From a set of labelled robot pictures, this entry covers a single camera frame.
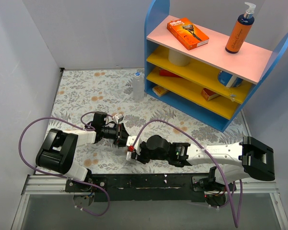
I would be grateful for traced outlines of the floral patterned table mat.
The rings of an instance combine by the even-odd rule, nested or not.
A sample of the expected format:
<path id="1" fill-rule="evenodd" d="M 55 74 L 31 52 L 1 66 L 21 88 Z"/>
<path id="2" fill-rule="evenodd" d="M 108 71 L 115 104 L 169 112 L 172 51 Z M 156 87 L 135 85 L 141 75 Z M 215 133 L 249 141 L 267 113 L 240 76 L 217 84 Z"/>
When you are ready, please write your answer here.
<path id="1" fill-rule="evenodd" d="M 92 119 L 94 111 L 122 114 L 129 134 L 142 140 L 158 134 L 170 142 L 198 141 L 203 146 L 232 144 L 249 135 L 244 115 L 238 114 L 224 132 L 220 132 L 172 106 L 150 96 L 133 99 L 134 69 L 66 70 L 63 72 L 49 121 L 49 128 L 73 130 Z M 166 161 L 147 164 L 126 160 L 127 150 L 111 140 L 79 147 L 75 160 L 93 173 L 204 173 L 208 164 L 178 168 Z"/>

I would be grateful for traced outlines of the orange pump lotion bottle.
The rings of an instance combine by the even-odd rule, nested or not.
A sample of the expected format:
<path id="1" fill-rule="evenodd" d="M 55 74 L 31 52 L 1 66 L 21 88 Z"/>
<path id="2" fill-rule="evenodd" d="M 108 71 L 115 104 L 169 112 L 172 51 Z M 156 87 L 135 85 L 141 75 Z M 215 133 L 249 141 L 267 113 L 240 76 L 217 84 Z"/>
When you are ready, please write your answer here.
<path id="1" fill-rule="evenodd" d="M 239 52 L 254 23 L 253 15 L 256 9 L 256 5 L 250 2 L 245 2 L 244 4 L 248 6 L 248 9 L 244 14 L 241 14 L 237 18 L 237 21 L 225 46 L 225 50 L 232 54 Z"/>

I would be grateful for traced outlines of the aluminium frame rail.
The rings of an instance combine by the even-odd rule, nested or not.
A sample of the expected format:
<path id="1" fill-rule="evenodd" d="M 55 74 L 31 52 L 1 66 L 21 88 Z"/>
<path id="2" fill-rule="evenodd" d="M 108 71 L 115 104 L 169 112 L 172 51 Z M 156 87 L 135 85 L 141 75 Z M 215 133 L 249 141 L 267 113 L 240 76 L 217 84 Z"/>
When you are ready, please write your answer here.
<path id="1" fill-rule="evenodd" d="M 254 179 L 242 180 L 243 194 L 269 194 L 282 230 L 288 230 L 288 219 L 285 214 L 279 189 L 276 182 L 259 182 Z M 19 230 L 22 226 L 30 195 L 84 195 L 80 192 L 67 192 L 66 180 L 49 175 L 28 175 L 21 192 L 21 200 L 17 208 L 12 230 Z"/>

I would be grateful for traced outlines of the orange razor box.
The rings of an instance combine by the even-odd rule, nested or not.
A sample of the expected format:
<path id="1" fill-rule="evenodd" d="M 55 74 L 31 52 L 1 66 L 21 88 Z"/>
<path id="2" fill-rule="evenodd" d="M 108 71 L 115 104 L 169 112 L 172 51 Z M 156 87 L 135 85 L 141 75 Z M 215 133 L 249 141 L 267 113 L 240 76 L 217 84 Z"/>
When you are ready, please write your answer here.
<path id="1" fill-rule="evenodd" d="M 167 29 L 187 50 L 195 49 L 209 42 L 209 37 L 188 18 L 168 22 Z"/>

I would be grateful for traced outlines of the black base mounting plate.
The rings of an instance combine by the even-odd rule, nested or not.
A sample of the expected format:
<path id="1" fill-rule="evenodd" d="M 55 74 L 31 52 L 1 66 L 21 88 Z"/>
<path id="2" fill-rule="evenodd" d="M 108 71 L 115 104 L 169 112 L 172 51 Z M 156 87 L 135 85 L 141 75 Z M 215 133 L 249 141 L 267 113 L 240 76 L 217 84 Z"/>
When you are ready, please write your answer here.
<path id="1" fill-rule="evenodd" d="M 207 173 L 93 174 L 88 186 L 68 180 L 65 191 L 78 193 L 90 202 L 191 201 L 222 206 L 227 201 L 225 186 L 207 184 Z"/>

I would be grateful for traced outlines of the clear plastic water bottle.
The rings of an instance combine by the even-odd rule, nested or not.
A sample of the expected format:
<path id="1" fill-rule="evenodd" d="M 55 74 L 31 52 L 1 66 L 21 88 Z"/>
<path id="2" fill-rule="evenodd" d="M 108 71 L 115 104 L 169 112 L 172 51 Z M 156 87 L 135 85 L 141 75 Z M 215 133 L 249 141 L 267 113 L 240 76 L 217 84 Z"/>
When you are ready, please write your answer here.
<path id="1" fill-rule="evenodd" d="M 144 99 L 144 78 L 140 72 L 136 72 L 132 79 L 133 98 L 136 102 Z"/>

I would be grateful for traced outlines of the white orange small box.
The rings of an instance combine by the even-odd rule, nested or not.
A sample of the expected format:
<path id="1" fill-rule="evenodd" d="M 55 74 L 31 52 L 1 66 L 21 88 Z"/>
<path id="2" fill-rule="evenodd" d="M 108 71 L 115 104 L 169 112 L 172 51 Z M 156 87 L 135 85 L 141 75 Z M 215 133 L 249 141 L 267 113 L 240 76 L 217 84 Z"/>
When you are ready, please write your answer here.
<path id="1" fill-rule="evenodd" d="M 152 88 L 152 91 L 158 96 L 158 97 L 161 97 L 165 94 L 167 94 L 169 92 L 169 90 L 159 86 L 159 85 L 156 85 L 155 87 Z"/>

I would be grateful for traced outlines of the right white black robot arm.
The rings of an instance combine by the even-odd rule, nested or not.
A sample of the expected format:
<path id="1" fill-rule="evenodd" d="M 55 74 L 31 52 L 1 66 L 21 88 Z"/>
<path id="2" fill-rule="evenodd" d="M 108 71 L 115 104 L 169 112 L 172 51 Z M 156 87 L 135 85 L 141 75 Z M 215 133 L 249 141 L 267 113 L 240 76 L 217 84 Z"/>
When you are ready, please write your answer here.
<path id="1" fill-rule="evenodd" d="M 130 146 L 127 159 L 143 164 L 151 160 L 167 161 L 175 167 L 219 165 L 220 169 L 207 179 L 212 190 L 225 185 L 224 177 L 228 182 L 249 177 L 259 181 L 275 179 L 273 149 L 253 137 L 243 137 L 242 142 L 234 144 L 200 148 L 190 143 L 170 143 L 153 135 L 147 141 L 137 142 L 135 147 Z"/>

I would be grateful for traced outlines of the white remote control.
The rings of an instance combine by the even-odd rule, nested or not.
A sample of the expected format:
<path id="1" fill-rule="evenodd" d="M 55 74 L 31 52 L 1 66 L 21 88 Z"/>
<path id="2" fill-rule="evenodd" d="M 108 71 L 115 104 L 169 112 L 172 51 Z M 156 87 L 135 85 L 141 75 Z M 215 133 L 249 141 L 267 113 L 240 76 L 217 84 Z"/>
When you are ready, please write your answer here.
<path id="1" fill-rule="evenodd" d="M 130 145 L 127 147 L 127 155 L 126 160 L 129 162 L 135 162 L 136 161 L 136 150 L 133 145 Z"/>

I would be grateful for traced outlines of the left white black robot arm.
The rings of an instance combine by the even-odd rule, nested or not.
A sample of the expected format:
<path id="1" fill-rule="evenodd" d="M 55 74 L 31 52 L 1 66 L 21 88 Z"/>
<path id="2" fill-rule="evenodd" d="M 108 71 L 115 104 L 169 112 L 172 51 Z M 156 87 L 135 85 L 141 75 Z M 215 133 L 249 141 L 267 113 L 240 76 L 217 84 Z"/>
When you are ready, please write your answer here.
<path id="1" fill-rule="evenodd" d="M 113 140 L 113 145 L 125 147 L 129 137 L 122 123 L 122 114 L 108 115 L 94 112 L 93 120 L 84 124 L 84 128 L 73 131 L 51 129 L 37 156 L 39 167 L 55 171 L 76 180 L 76 186 L 83 192 L 92 188 L 91 171 L 74 160 L 76 148 L 96 144 L 102 139 Z"/>

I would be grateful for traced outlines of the white paper roll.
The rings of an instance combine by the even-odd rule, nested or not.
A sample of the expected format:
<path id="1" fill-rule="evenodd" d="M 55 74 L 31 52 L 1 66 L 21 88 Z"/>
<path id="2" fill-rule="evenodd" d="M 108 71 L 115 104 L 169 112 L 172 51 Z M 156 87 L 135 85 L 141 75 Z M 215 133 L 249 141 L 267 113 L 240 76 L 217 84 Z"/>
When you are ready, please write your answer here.
<path id="1" fill-rule="evenodd" d="M 189 64 L 190 57 L 179 53 L 173 49 L 169 49 L 168 60 L 173 65 L 184 67 Z"/>

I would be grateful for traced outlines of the blue shelf with coloured boards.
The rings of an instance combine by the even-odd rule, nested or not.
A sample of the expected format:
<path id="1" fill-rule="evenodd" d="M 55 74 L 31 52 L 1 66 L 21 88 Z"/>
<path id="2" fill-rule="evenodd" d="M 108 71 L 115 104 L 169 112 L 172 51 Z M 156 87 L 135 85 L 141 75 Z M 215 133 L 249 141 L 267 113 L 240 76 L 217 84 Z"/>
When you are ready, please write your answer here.
<path id="1" fill-rule="evenodd" d="M 225 50 L 228 37 L 225 34 L 202 28 L 209 36 L 206 45 L 187 50 L 167 29 L 167 23 L 175 20 L 169 14 L 168 0 L 154 0 L 146 14 L 144 24 L 145 92 L 154 96 L 156 85 L 169 90 L 160 100 L 197 120 L 225 131 L 252 97 L 288 48 L 288 33 L 274 50 L 270 51 L 250 43 L 231 54 Z M 173 65 L 168 60 L 169 49 L 190 57 L 184 67 Z M 180 76 L 159 75 L 163 68 Z M 243 79 L 239 87 L 227 88 L 218 81 L 220 71 Z M 203 88 L 219 94 L 206 101 L 201 96 Z"/>

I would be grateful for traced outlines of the red flat box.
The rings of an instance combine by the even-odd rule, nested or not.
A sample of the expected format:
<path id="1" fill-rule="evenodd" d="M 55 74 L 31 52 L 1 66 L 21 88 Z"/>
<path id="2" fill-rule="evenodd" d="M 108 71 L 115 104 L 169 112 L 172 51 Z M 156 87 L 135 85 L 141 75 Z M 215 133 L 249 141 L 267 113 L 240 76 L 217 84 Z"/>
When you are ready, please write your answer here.
<path id="1" fill-rule="evenodd" d="M 176 78 L 180 78 L 179 75 L 175 74 L 175 73 L 172 73 L 166 69 L 163 69 L 163 68 L 160 68 L 159 69 L 159 75 L 160 76 L 165 76 L 165 77 L 176 77 Z"/>

